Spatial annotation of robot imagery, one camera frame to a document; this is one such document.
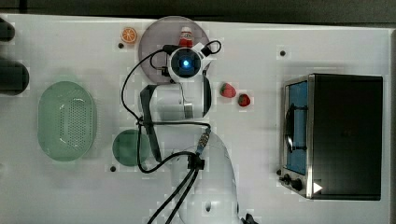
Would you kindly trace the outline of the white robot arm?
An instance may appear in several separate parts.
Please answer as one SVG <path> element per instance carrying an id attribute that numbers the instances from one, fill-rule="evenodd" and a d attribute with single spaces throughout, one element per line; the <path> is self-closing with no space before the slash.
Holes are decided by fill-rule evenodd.
<path id="1" fill-rule="evenodd" d="M 202 122 L 211 106 L 205 69 L 216 54 L 209 44 L 191 48 L 165 45 L 161 69 L 173 81 L 148 85 L 140 92 L 142 118 L 152 154 L 166 166 L 174 191 L 148 220 L 153 222 L 171 202 L 176 205 L 165 224 L 243 224 L 238 216 L 236 181 L 228 150 L 211 126 Z"/>

